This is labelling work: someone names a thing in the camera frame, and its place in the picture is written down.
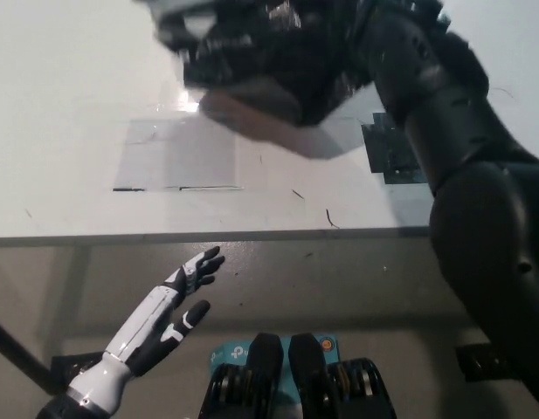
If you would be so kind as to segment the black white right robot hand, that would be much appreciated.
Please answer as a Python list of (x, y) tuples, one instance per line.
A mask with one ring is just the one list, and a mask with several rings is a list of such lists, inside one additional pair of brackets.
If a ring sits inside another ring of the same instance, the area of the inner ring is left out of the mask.
[(452, 19), (443, 11), (444, 5), (437, 0), (393, 0), (393, 1), (364, 1), (359, 10), (368, 17), (378, 11), (394, 12), (408, 17), (425, 26), (448, 28)]

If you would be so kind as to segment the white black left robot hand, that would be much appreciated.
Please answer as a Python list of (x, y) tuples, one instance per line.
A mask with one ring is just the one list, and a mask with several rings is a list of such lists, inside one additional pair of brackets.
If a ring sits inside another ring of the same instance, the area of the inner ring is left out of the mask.
[(219, 252), (215, 246), (197, 254), (153, 288), (112, 338), (103, 357), (120, 362), (140, 377), (176, 349), (211, 304), (198, 301), (177, 322), (171, 316), (188, 296), (214, 282), (215, 272), (225, 261)]

